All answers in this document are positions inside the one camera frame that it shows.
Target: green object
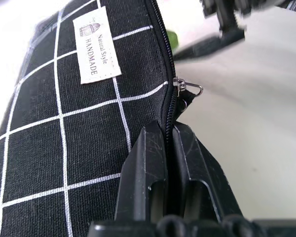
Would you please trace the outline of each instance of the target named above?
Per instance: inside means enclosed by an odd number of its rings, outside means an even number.
[[[179,46],[178,36],[173,31],[168,31],[168,30],[167,30],[167,34],[170,41],[171,49],[173,51],[175,48]]]

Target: zipper pull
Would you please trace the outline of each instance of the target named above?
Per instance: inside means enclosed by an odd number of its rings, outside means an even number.
[[[199,92],[195,95],[195,97],[200,96],[203,93],[204,88],[202,86],[186,82],[185,80],[177,78],[177,77],[173,78],[173,86],[176,86],[178,89],[178,97],[180,96],[180,92],[186,90],[187,85],[199,88]]]

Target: black grid-patterned fabric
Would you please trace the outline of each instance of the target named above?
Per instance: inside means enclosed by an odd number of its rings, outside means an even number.
[[[99,5],[122,75],[81,85],[73,20]],[[0,236],[84,237],[113,219],[123,162],[141,128],[164,121],[151,14],[144,0],[74,0],[38,25],[0,128]]]

